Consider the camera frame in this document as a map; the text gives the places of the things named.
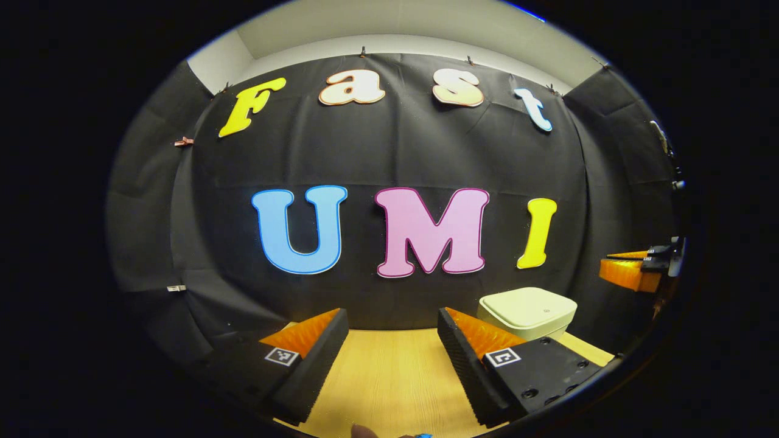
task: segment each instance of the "blue letter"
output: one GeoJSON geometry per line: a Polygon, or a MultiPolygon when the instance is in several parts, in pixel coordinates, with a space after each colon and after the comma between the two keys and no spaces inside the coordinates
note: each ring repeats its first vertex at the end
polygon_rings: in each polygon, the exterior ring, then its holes
{"type": "Polygon", "coordinates": [[[545,119],[543,115],[541,115],[541,110],[539,109],[543,108],[544,104],[533,97],[533,94],[530,92],[530,90],[525,88],[516,88],[514,90],[514,94],[516,94],[518,97],[522,97],[522,102],[525,103],[525,108],[527,108],[527,112],[530,114],[530,118],[533,119],[533,123],[535,123],[536,126],[543,129],[544,131],[552,130],[552,123],[545,119]]]}
{"type": "Polygon", "coordinates": [[[319,246],[310,254],[300,254],[290,245],[287,207],[294,195],[288,190],[265,190],[252,196],[259,218],[259,238],[263,251],[275,267],[293,274],[319,274],[340,258],[340,215],[338,206],[347,197],[339,185],[318,185],[308,189],[305,198],[316,209],[319,246]]]}

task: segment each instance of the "cutout letter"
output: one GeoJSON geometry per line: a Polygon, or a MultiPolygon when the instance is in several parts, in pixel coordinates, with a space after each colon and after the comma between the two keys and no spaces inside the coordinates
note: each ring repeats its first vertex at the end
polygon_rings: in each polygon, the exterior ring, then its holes
{"type": "Polygon", "coordinates": [[[227,119],[227,124],[219,130],[219,138],[235,134],[238,131],[242,131],[249,127],[252,120],[249,119],[249,110],[252,110],[252,114],[257,114],[259,110],[263,109],[265,103],[268,101],[270,91],[278,91],[284,88],[287,84],[285,78],[274,79],[270,82],[261,83],[256,87],[247,88],[241,93],[235,96],[238,102],[235,102],[233,112],[230,113],[230,118],[227,119]]]}
{"type": "Polygon", "coordinates": [[[329,87],[319,93],[325,105],[343,105],[351,101],[359,104],[378,102],[386,94],[379,88],[379,74],[371,70],[348,70],[327,78],[329,87]]]}
{"type": "Polygon", "coordinates": [[[440,69],[433,73],[433,80],[438,84],[433,86],[433,95],[445,104],[477,107],[485,101],[481,90],[474,87],[479,79],[471,72],[440,69]]]}
{"type": "Polygon", "coordinates": [[[414,265],[406,260],[407,247],[417,257],[425,273],[438,266],[441,255],[452,243],[450,256],[442,265],[449,274],[475,272],[485,265],[481,258],[481,215],[489,194],[480,189],[457,190],[449,200],[438,224],[414,189],[384,189],[376,193],[376,203],[384,208],[387,246],[382,277],[407,277],[414,265]]]}
{"type": "Polygon", "coordinates": [[[533,97],[533,94],[530,92],[530,90],[526,88],[516,88],[514,90],[514,94],[522,98],[522,102],[525,103],[525,108],[527,108],[527,113],[530,114],[530,118],[537,127],[543,129],[546,132],[552,130],[552,123],[545,119],[543,115],[541,115],[541,109],[539,109],[543,108],[544,104],[533,97]]]}
{"type": "Polygon", "coordinates": [[[316,208],[319,247],[310,254],[292,249],[287,228],[287,207],[294,195],[287,190],[265,190],[252,196],[259,217],[259,238],[263,251],[275,267],[292,274],[319,274],[340,258],[340,214],[338,207],[347,197],[339,185],[318,185],[308,189],[305,198],[316,208]]]}
{"type": "Polygon", "coordinates": [[[546,261],[544,248],[552,215],[557,211],[557,203],[546,198],[537,198],[527,203],[527,211],[530,211],[530,236],[527,237],[525,253],[516,261],[516,267],[520,269],[539,267],[546,261]]]}

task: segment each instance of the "black curtain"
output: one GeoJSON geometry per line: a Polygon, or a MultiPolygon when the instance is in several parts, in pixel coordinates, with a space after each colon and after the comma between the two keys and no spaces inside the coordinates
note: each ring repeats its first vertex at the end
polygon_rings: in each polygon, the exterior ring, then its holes
{"type": "MultiPolygon", "coordinates": [[[[164,350],[193,359],[250,330],[277,330],[335,307],[352,328],[435,326],[449,306],[475,314],[478,299],[535,286],[579,305],[569,331],[611,352],[626,346],[650,316],[650,295],[597,276],[607,253],[646,249],[673,235],[671,171],[647,106],[613,70],[566,96],[484,66],[424,55],[325,58],[291,65],[211,96],[182,64],[150,99],[125,137],[108,200],[112,262],[123,294],[164,350]],[[480,80],[476,108],[439,103],[433,72],[453,68],[480,80]],[[325,79],[348,69],[380,75],[374,104],[327,107],[325,79]],[[278,77],[244,131],[219,139],[235,95],[278,77]],[[513,89],[531,90],[551,132],[537,129],[513,89]],[[195,139],[180,150],[172,142],[195,139]],[[317,246],[306,189],[347,188],[341,204],[343,250],[337,265],[299,276],[271,265],[259,244],[251,196],[288,189],[291,244],[317,246]],[[435,220],[455,190],[488,191],[481,232],[485,268],[471,274],[410,277],[376,273],[384,260],[384,211],[373,196],[395,186],[419,191],[435,220]],[[558,204],[541,267],[518,270],[527,243],[527,202],[558,204]],[[185,284],[186,291],[166,287],[185,284]]],[[[441,261],[448,258],[448,250],[441,261]]]]}

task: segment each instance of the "letter m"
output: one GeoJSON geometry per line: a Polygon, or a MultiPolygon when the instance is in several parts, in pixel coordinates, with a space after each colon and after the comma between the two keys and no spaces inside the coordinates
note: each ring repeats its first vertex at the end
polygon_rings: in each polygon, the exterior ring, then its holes
{"type": "Polygon", "coordinates": [[[414,265],[406,259],[406,244],[411,245],[427,274],[438,266],[450,243],[449,259],[442,265],[444,272],[465,274],[484,267],[481,215],[489,202],[486,191],[457,190],[438,224],[414,189],[384,189],[376,193],[375,201],[386,213],[386,259],[377,270],[382,277],[407,277],[414,273],[414,265]]]}

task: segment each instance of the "white plastic container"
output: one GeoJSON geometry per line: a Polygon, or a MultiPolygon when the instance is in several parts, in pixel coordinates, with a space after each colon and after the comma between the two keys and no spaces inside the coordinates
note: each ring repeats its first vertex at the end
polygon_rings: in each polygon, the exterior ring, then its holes
{"type": "Polygon", "coordinates": [[[544,336],[558,340],[575,312],[570,298],[541,288],[521,288],[481,297],[476,316],[525,341],[544,336]]]}

